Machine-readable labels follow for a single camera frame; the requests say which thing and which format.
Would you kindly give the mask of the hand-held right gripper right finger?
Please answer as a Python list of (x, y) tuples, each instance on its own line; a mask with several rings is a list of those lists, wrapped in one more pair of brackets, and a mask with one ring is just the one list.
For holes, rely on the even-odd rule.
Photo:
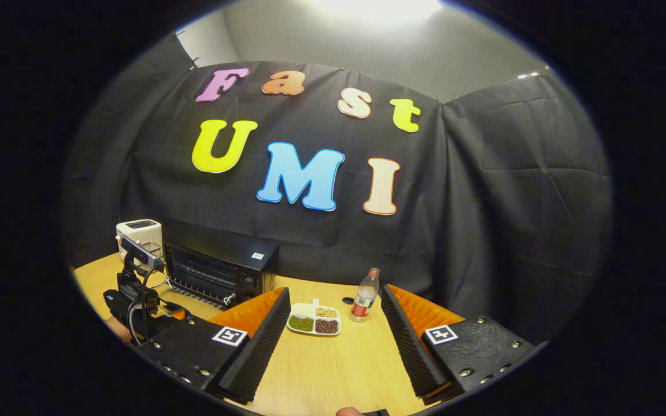
[(410, 384), (424, 403), (493, 384), (537, 349), (488, 316), (463, 318), (391, 284), (380, 299)]

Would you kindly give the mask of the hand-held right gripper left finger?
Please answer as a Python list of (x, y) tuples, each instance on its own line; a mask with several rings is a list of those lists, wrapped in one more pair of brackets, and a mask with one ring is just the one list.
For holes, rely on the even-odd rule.
[(246, 404), (256, 396), (290, 311), (289, 289), (279, 287), (211, 320), (186, 314), (138, 350), (183, 384)]

